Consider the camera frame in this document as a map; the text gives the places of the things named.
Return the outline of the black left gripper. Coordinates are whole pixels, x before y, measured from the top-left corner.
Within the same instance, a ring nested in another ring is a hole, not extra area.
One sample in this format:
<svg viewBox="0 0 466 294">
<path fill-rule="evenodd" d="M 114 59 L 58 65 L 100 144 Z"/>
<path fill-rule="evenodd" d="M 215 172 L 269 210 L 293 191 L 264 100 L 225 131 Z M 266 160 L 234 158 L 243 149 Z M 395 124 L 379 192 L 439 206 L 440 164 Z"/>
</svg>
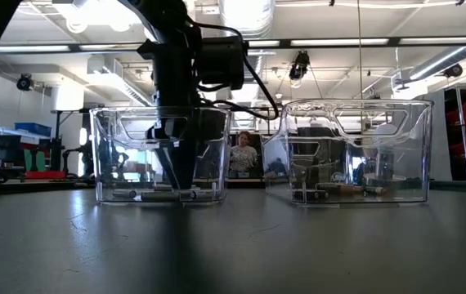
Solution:
<svg viewBox="0 0 466 294">
<path fill-rule="evenodd" d="M 186 48 L 170 43 L 143 43 L 137 52 L 153 60 L 154 105 L 161 117 L 151 127 L 149 139 L 183 139 L 178 147 L 155 149 L 163 169 L 163 178 L 173 189 L 189 189 L 195 172 L 197 141 L 200 133 L 201 106 L 194 84 L 191 57 Z"/>
</svg>

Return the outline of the clear plastic bin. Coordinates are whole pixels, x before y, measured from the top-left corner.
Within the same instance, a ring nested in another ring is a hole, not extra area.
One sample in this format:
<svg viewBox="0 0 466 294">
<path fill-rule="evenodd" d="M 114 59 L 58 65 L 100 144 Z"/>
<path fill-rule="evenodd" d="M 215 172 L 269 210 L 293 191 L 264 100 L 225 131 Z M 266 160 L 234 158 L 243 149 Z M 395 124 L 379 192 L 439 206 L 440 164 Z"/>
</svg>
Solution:
<svg viewBox="0 0 466 294">
<path fill-rule="evenodd" d="M 424 203 L 432 107 L 427 100 L 298 100 L 262 142 L 266 192 L 302 205 Z"/>
<path fill-rule="evenodd" d="M 225 195 L 230 162 L 229 111 L 199 107 L 200 133 L 197 141 L 195 172 L 189 189 L 210 190 L 211 202 L 219 203 Z M 156 107 L 99 108 L 90 112 L 96 199 L 100 203 L 145 203 L 141 192 L 153 192 L 154 185 L 170 185 L 163 178 L 163 169 L 155 149 L 178 147 L 180 138 L 149 139 L 147 131 L 154 126 L 160 112 Z M 114 198 L 115 189 L 134 189 L 134 199 Z"/>
</svg>

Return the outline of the person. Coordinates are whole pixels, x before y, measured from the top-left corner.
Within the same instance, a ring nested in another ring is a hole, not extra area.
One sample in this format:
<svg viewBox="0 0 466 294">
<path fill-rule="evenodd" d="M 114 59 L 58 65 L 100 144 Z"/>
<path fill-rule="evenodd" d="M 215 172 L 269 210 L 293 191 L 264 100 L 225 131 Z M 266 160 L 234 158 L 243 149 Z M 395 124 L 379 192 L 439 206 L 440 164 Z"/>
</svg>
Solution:
<svg viewBox="0 0 466 294">
<path fill-rule="evenodd" d="M 231 147 L 231 178 L 254 178 L 257 175 L 258 152 L 249 144 L 249 136 L 248 131 L 242 131 L 237 136 L 237 145 Z"/>
</svg>

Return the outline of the red tray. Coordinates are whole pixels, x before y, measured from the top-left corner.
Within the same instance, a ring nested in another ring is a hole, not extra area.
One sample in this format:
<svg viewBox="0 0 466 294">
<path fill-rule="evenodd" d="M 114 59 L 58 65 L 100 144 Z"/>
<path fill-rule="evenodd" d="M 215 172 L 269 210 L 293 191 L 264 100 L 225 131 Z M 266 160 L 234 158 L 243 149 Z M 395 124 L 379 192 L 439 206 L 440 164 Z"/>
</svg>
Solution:
<svg viewBox="0 0 466 294">
<path fill-rule="evenodd" d="M 27 180 L 59 180 L 65 179 L 66 173 L 64 171 L 27 171 L 25 179 Z"/>
</svg>

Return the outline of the green panel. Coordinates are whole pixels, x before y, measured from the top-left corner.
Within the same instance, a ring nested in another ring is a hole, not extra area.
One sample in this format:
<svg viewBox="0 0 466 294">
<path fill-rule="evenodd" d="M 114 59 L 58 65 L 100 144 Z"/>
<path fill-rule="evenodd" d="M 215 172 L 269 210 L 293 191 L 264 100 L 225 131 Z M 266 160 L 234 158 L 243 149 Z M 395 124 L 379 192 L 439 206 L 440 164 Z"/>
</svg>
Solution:
<svg viewBox="0 0 466 294">
<path fill-rule="evenodd" d="M 51 164 L 51 154 L 49 150 L 23 149 L 24 164 L 27 172 L 44 172 Z"/>
</svg>

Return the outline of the blue storage crate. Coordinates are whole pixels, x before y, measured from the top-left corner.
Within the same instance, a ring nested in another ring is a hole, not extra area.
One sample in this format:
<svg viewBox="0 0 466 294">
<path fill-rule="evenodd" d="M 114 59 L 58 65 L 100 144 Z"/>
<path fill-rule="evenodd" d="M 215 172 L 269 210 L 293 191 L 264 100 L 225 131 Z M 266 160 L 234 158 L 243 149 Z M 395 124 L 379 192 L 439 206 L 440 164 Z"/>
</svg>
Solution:
<svg viewBox="0 0 466 294">
<path fill-rule="evenodd" d="M 52 128 L 35 122 L 15 122 L 16 130 L 24 130 L 40 136 L 51 136 Z"/>
</svg>

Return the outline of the black spotlight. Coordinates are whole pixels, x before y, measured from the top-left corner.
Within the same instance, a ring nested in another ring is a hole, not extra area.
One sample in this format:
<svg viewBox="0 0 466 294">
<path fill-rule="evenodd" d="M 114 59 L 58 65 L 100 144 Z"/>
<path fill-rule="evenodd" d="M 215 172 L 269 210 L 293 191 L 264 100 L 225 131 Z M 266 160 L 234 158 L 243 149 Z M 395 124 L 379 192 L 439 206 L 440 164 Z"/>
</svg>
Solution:
<svg viewBox="0 0 466 294">
<path fill-rule="evenodd" d="M 30 73 L 22 73 L 17 80 L 16 87 L 20 91 L 32 91 L 34 89 L 34 81 Z"/>
<path fill-rule="evenodd" d="M 457 78 L 462 75 L 463 71 L 463 67 L 460 64 L 455 64 L 449 67 L 448 69 L 445 69 L 443 71 L 443 75 L 446 78 Z"/>
<path fill-rule="evenodd" d="M 289 71 L 291 81 L 299 81 L 307 73 L 310 66 L 310 56 L 307 51 L 299 51 L 296 55 Z"/>
</svg>

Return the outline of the white curtain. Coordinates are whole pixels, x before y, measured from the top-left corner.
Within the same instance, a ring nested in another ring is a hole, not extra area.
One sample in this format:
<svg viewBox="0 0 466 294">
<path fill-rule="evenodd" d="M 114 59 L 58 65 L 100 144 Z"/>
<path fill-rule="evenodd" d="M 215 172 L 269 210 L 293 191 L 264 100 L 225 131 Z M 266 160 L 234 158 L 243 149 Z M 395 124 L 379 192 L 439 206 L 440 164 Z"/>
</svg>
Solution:
<svg viewBox="0 0 466 294">
<path fill-rule="evenodd" d="M 437 181 L 452 180 L 446 127 L 445 91 L 432 92 L 432 155 L 430 176 Z"/>
</svg>

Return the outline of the white rectangular air duct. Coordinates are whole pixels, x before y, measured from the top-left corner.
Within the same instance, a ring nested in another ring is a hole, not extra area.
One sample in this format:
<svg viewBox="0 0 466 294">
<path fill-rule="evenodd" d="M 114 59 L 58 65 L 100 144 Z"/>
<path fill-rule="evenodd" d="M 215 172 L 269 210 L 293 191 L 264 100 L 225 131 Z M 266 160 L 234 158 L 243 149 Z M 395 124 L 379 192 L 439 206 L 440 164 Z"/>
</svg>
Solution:
<svg viewBox="0 0 466 294">
<path fill-rule="evenodd" d="M 106 87 L 126 96 L 139 105 L 152 105 L 152 99 L 126 77 L 122 63 L 103 55 L 93 55 L 87 60 L 89 82 L 96 87 Z"/>
</svg>

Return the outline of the black aluminium table frame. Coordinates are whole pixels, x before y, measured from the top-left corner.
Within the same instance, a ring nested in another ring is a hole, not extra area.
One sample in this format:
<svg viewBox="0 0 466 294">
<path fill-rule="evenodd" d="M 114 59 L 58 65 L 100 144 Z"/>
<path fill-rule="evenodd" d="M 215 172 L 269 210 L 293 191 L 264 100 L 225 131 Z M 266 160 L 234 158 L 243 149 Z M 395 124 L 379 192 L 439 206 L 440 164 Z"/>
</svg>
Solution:
<svg viewBox="0 0 466 294">
<path fill-rule="evenodd" d="M 38 192 L 95 189 L 95 185 L 75 181 L 12 181 L 0 184 L 0 195 L 27 194 Z M 466 192 L 466 181 L 436 181 L 432 180 L 430 189 Z"/>
</svg>

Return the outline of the silver round ventilation duct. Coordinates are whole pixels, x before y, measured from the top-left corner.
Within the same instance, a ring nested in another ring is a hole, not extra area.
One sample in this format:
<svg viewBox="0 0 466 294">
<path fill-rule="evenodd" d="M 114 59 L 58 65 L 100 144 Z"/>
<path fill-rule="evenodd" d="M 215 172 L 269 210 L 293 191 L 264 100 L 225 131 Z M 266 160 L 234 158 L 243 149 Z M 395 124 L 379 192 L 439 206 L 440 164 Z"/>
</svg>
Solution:
<svg viewBox="0 0 466 294">
<path fill-rule="evenodd" d="M 222 25 L 238 30 L 244 40 L 265 39 L 271 32 L 275 0 L 217 0 Z M 251 102 L 261 92 L 249 69 L 244 67 L 244 85 L 231 91 L 230 100 Z"/>
</svg>

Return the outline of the black frame crossbar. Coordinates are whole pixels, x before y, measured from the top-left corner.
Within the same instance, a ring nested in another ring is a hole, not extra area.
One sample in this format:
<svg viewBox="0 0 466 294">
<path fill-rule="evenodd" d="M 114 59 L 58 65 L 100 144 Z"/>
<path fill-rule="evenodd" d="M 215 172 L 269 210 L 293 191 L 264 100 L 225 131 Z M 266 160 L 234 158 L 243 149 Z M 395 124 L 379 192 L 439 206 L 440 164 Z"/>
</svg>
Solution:
<svg viewBox="0 0 466 294">
<path fill-rule="evenodd" d="M 135 51 L 139 42 L 1 45 L 0 54 L 106 53 Z M 466 36 L 246 40 L 249 50 L 358 47 L 466 47 Z"/>
</svg>

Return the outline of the silver slanted duct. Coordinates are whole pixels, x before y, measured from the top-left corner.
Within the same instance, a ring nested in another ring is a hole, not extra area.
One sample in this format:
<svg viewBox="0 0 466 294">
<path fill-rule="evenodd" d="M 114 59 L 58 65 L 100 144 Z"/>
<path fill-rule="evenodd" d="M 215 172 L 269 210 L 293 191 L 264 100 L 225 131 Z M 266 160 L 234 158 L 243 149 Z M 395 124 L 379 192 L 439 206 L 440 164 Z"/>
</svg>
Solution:
<svg viewBox="0 0 466 294">
<path fill-rule="evenodd" d="M 409 73 L 410 81 L 418 81 L 448 69 L 466 59 L 466 46 L 451 47 L 415 66 Z"/>
</svg>

